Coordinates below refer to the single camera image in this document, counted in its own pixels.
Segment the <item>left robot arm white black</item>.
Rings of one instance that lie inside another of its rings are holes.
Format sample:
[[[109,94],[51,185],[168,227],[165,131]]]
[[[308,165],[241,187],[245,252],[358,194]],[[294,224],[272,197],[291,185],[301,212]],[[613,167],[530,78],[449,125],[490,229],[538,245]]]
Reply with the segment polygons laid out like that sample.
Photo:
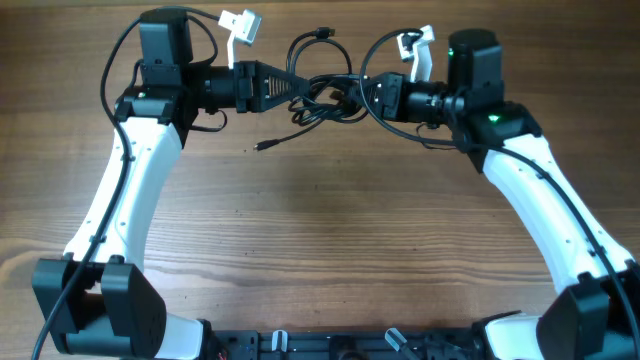
[[[262,113],[306,95],[307,79],[259,61],[195,61],[190,26],[209,14],[185,6],[132,22],[142,58],[105,109],[114,142],[91,207],[58,259],[38,261],[32,287],[45,322],[33,356],[52,340],[65,354],[128,359],[225,359],[205,320],[170,314],[145,278],[144,251],[163,184],[200,112]]]

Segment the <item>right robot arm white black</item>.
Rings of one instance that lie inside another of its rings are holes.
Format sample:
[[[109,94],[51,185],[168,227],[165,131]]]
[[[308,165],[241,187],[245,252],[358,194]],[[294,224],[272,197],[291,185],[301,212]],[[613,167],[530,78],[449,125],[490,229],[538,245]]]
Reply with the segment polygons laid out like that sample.
[[[409,74],[360,72],[357,96],[373,119],[446,127],[429,149],[467,155],[507,199],[542,254],[556,299],[540,315],[520,311],[475,322],[463,339],[436,330],[425,337],[430,359],[454,347],[467,359],[635,359],[639,355],[639,265],[592,215],[555,161],[527,108],[505,99],[502,48],[485,29],[448,39],[445,82],[430,78],[430,27],[393,32]]]

